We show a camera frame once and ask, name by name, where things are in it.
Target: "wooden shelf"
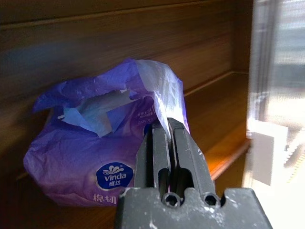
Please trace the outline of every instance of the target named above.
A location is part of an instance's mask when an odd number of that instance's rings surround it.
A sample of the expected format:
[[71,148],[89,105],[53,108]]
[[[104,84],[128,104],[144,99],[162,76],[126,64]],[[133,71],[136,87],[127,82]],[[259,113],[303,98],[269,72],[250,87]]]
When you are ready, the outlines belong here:
[[[249,147],[247,79],[232,73],[185,97],[191,135],[204,152],[213,179]],[[113,228],[115,208],[57,206],[28,176],[2,181],[0,201],[3,228]]]

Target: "plastic bag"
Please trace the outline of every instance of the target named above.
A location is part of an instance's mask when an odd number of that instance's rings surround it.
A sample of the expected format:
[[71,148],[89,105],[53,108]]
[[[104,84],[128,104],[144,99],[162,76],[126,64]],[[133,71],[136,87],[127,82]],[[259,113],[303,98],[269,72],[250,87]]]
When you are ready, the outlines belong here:
[[126,60],[93,78],[60,83],[34,111],[53,108],[24,157],[24,167],[60,205],[115,206],[133,186],[136,153],[155,119],[184,123],[183,84],[168,65]]

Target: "purple plastic packaging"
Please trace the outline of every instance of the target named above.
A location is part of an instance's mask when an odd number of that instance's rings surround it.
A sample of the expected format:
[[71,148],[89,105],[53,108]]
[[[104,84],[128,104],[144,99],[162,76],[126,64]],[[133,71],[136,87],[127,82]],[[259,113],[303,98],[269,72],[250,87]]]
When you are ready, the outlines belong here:
[[62,82],[42,94],[34,111],[52,116],[24,157],[43,192],[66,206],[115,206],[133,186],[145,127],[157,118],[184,123],[182,82],[168,65],[126,60],[93,78]]

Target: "blue oval logo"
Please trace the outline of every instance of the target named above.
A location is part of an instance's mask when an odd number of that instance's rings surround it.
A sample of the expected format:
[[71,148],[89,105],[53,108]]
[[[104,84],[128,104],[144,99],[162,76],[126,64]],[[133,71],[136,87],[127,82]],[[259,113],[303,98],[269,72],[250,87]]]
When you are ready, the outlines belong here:
[[97,170],[96,177],[102,189],[127,187],[132,180],[133,169],[123,163],[113,162]]

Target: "brown wooden wall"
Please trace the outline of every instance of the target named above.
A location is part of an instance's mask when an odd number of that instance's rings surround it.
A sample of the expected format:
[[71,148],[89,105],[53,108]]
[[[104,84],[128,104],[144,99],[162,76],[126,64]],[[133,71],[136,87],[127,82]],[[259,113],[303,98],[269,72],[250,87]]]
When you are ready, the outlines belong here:
[[185,90],[246,69],[249,51],[235,44],[247,48],[247,25],[234,21],[244,16],[236,10],[244,2],[1,1],[0,176],[22,168],[47,115],[32,115],[33,102],[55,83],[95,76],[126,58],[170,65]]

